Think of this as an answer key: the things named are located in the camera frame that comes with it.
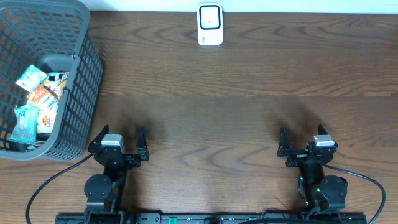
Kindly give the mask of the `large beige snack bag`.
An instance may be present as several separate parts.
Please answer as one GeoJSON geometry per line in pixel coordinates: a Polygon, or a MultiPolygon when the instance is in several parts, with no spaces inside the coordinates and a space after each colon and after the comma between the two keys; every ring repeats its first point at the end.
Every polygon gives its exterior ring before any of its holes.
{"type": "MultiPolygon", "coordinates": [[[[59,100],[63,96],[63,89],[66,87],[69,72],[52,72],[42,82],[51,94],[55,95],[59,100]]],[[[50,134],[55,124],[58,103],[55,103],[49,109],[40,110],[37,118],[37,134],[50,134]]]]}

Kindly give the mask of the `orange tissue pack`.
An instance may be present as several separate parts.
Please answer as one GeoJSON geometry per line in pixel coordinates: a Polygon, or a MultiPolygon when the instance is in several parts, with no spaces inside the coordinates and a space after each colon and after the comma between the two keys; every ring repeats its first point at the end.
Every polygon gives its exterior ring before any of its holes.
{"type": "Polygon", "coordinates": [[[58,98],[42,85],[30,92],[27,98],[40,110],[51,109],[58,103],[58,98]]]}

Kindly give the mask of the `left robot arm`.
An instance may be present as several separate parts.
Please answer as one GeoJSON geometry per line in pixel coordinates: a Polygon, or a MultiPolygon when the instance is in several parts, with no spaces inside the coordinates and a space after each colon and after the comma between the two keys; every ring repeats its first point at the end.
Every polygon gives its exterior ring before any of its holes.
{"type": "Polygon", "coordinates": [[[145,129],[139,131],[136,154],[124,152],[120,134],[110,134],[105,126],[90,142],[88,152],[104,166],[102,174],[91,176],[84,186],[87,197],[85,223],[135,223],[134,215],[121,208],[127,173],[149,159],[145,129]]]}

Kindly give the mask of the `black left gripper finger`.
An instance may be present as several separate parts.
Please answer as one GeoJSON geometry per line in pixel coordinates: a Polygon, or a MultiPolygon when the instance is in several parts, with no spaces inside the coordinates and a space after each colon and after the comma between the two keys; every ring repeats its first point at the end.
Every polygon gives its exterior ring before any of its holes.
{"type": "Polygon", "coordinates": [[[148,155],[148,148],[145,139],[145,128],[141,127],[137,139],[136,150],[139,155],[148,155]]]}
{"type": "Polygon", "coordinates": [[[109,126],[106,124],[100,133],[90,142],[89,146],[100,146],[103,138],[109,133],[109,126]]]}

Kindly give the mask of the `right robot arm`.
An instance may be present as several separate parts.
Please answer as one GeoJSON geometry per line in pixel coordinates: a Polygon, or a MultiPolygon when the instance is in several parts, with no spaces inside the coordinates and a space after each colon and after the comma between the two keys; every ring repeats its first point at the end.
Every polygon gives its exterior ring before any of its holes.
{"type": "Polygon", "coordinates": [[[300,212],[304,220],[321,220],[330,216],[340,221],[340,210],[345,208],[348,191],[346,179],[335,175],[325,175],[323,166],[333,159],[338,144],[318,126],[318,134],[307,143],[305,149],[294,149],[284,128],[280,130],[277,157],[286,159],[286,167],[298,167],[298,192],[305,199],[307,208],[300,212]]]}

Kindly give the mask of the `mint green wipes pack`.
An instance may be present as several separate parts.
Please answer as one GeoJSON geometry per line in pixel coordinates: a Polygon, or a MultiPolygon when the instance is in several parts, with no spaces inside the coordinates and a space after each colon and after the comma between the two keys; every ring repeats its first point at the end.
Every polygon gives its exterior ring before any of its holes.
{"type": "Polygon", "coordinates": [[[17,124],[9,140],[20,144],[33,144],[36,142],[39,108],[34,105],[17,106],[14,109],[14,113],[17,118],[17,124]]]}

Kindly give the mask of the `teal white tissue pack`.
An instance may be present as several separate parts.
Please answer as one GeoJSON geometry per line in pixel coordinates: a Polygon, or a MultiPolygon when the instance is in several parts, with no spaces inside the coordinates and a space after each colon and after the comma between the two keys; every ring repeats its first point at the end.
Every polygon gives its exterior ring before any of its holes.
{"type": "Polygon", "coordinates": [[[16,84],[30,93],[46,78],[47,74],[45,72],[41,71],[41,69],[37,68],[35,65],[30,65],[16,81],[16,84]]]}

